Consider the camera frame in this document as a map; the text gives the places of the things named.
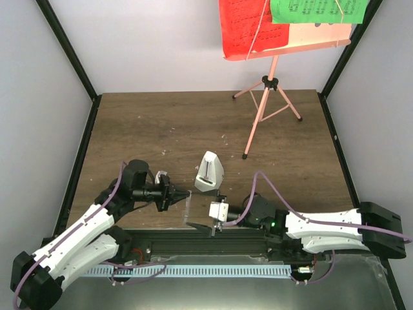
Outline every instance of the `white cable tray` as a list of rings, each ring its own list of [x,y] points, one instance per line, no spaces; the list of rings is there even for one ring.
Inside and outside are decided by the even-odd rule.
[[[120,270],[116,278],[146,278],[162,270],[163,266],[140,267]],[[110,265],[98,265],[89,269],[84,277],[106,278],[114,272]],[[157,278],[279,278],[288,279],[289,265],[167,265]]]

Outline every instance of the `white string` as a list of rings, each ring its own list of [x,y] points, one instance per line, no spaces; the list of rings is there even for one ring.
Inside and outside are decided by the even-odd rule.
[[[341,22],[340,22],[340,24],[342,24],[342,23],[343,23],[343,20],[344,20],[344,12],[343,12],[343,10],[341,9],[341,5],[339,4],[338,0],[336,0],[336,3],[337,3],[338,8],[340,9],[340,12],[341,12]],[[338,47],[338,40],[339,40],[339,38],[338,38],[338,36],[337,36],[336,47]]]
[[[258,24],[258,27],[257,27],[257,31],[256,31],[256,34],[255,34],[253,40],[252,40],[252,43],[251,43],[251,46],[250,46],[250,50],[248,51],[247,58],[245,58],[245,60],[248,60],[248,57],[250,57],[251,50],[252,50],[252,46],[253,46],[254,43],[256,42],[256,38],[257,38],[257,35],[258,35],[258,32],[259,32],[259,28],[261,27],[261,23],[262,23],[262,21],[263,21],[264,12],[265,12],[265,8],[267,7],[267,3],[268,3],[268,0],[265,0],[265,2],[264,2],[264,7],[263,7],[263,11],[262,11],[262,13],[261,13],[261,18],[259,19],[259,24]]]

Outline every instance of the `wooden table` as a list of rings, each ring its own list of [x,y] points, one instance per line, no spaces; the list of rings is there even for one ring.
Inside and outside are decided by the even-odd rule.
[[[291,206],[303,212],[352,208],[327,124],[314,90],[286,91],[300,112],[297,122],[285,112],[262,124],[252,146],[253,156],[241,159],[245,137],[256,113],[249,96],[234,92],[169,92],[105,94],[97,114],[79,179],[69,225],[117,177],[121,160],[141,159],[154,173],[168,171],[173,183],[195,190],[196,167],[207,150],[218,154],[225,179],[221,192],[239,205],[251,189],[256,170],[264,171]],[[273,92],[268,104],[282,98]],[[259,181],[257,191],[281,207],[270,187]],[[193,196],[189,220],[210,224],[211,198]],[[183,227],[185,201],[158,213],[150,206],[125,216],[124,228]]]

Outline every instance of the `paper sheet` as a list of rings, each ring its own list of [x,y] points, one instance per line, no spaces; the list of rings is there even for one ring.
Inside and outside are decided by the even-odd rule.
[[[361,24],[368,0],[338,0],[343,23]],[[273,24],[341,23],[336,0],[271,0]]]

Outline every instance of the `black bracket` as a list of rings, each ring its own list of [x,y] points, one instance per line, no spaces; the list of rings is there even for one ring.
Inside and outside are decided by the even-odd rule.
[[[271,81],[268,79],[268,76],[263,76],[262,82],[266,88],[273,88],[275,91],[277,90],[278,86],[278,79],[273,78]]]
[[[396,233],[403,233],[401,218],[372,202],[361,202],[358,212],[361,214],[363,225],[388,229]],[[406,257],[405,243],[402,238],[384,234],[382,232],[359,229],[363,236],[363,243],[370,251],[381,258],[401,259]]]

